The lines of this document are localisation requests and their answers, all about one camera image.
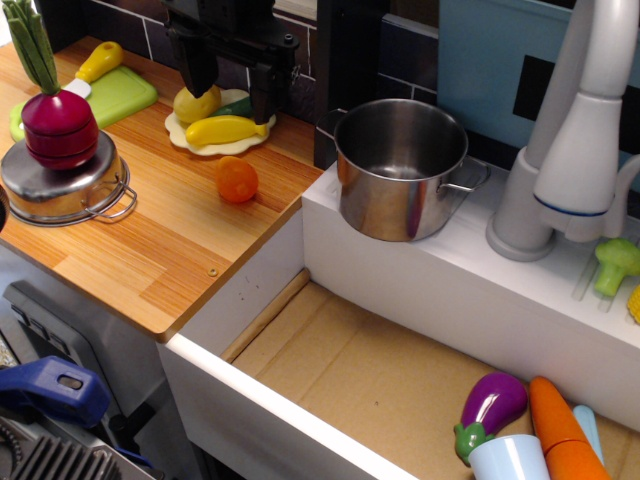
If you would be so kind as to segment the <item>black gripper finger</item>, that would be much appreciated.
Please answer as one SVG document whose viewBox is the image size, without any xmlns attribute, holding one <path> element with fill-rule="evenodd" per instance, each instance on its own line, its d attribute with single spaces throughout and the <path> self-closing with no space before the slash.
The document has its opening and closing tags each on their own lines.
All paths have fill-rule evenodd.
<svg viewBox="0 0 640 480">
<path fill-rule="evenodd" d="M 279 75 L 273 65 L 257 63 L 249 69 L 250 96 L 257 124 L 266 124 L 280 107 Z"/>
<path fill-rule="evenodd" d="M 202 97 L 218 78 L 215 55 L 200 37 L 170 30 L 169 38 L 185 87 L 194 98 Z"/>
</svg>

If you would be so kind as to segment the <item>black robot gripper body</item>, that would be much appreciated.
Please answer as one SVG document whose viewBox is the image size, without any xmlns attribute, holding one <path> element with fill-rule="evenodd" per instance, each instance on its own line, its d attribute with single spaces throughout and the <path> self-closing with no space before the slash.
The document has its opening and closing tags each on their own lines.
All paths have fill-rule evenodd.
<svg viewBox="0 0 640 480">
<path fill-rule="evenodd" d="M 239 64 L 293 64 L 298 38 L 272 1 L 165 1 L 167 28 L 183 62 L 221 56 Z"/>
</svg>

